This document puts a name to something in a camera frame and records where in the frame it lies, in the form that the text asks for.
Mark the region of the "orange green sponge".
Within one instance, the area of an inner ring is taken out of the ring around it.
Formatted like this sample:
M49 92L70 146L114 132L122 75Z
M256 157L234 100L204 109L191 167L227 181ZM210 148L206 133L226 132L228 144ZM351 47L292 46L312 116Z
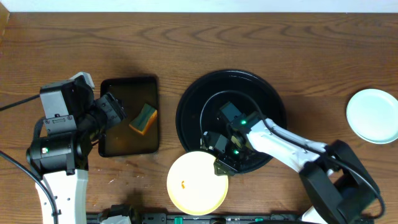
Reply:
M157 110L151 105L145 104L138 116L129 123L129 127L135 132L145 135L156 119Z

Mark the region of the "yellow plate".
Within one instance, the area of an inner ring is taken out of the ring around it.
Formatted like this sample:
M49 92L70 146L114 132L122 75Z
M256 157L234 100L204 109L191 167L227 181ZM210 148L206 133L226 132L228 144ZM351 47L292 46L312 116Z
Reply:
M189 215L214 212L228 193L228 177L217 176L213 163L216 157L201 151L188 152L171 166L167 191L172 203Z

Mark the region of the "light blue plate top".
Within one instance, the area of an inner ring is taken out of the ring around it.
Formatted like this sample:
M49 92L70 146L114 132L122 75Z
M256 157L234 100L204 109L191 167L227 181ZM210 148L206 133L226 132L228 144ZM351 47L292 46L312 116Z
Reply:
M397 140L397 99L378 89L355 93L346 107L346 119L353 132L373 144Z

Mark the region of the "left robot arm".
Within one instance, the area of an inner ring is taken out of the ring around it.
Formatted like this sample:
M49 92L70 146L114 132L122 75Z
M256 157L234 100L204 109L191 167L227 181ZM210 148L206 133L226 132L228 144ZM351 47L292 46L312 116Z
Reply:
M86 223L88 155L93 143L126 118L111 93L94 97L91 75L44 85L45 116L34 129L26 155L36 185L44 223Z

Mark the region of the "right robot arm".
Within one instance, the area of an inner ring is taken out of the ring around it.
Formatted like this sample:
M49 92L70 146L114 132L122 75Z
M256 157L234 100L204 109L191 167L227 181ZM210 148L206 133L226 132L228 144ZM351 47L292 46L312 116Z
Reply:
M201 145L221 151L229 143L238 149L267 154L299 174L312 207L301 220L305 223L354 223L375 200L381 218L386 206L379 187L347 143L328 145L305 139L281 128L261 112L249 116L227 115L228 136L201 132Z

